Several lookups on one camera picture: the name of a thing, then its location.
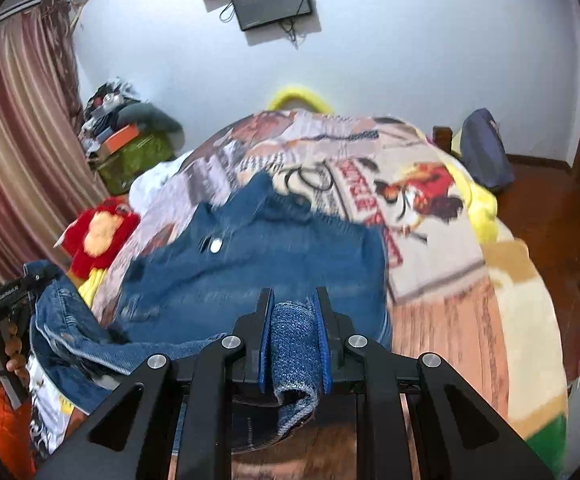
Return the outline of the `orange sleeve forearm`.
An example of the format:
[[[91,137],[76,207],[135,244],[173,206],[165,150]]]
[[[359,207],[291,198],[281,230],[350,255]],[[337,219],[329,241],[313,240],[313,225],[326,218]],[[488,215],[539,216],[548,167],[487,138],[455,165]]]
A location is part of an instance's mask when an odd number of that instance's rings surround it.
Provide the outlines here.
[[[0,460],[18,480],[34,478],[36,468],[30,448],[29,425],[32,404],[29,400],[13,410],[0,385]]]

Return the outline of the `person left hand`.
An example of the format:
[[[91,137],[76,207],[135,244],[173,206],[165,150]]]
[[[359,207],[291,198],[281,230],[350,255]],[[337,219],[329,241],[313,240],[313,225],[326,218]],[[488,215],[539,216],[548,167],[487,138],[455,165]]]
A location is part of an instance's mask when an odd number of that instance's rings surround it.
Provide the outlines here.
[[[23,344],[17,337],[17,326],[13,323],[8,324],[10,339],[5,343],[5,353],[8,356],[4,367],[11,373],[14,373],[25,386],[29,384],[29,373],[26,368],[26,358],[22,353]]]

